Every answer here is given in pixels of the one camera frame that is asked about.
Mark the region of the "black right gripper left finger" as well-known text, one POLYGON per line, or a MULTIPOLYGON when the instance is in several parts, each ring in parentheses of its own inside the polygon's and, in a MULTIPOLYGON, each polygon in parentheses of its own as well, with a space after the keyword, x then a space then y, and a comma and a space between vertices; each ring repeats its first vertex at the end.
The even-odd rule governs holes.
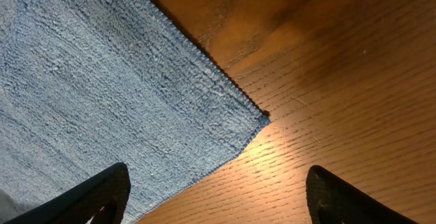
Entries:
POLYGON ((6 223, 120 224, 130 191, 127 165, 115 163, 69 191, 6 223))

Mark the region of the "blue microfiber cloth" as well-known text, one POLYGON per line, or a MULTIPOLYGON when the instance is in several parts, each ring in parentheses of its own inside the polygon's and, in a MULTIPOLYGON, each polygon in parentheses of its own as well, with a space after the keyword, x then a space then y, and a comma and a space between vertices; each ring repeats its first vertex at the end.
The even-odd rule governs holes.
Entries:
POLYGON ((16 204, 123 162, 135 223, 269 122, 149 0, 1 0, 1 191, 16 204))

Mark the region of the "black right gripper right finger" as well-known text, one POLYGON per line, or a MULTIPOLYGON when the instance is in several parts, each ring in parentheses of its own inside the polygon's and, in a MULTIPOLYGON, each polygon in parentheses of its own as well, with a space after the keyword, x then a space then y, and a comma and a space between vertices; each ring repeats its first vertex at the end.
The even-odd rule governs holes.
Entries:
POLYGON ((313 224, 416 224, 320 165, 309 168, 306 195, 313 224))

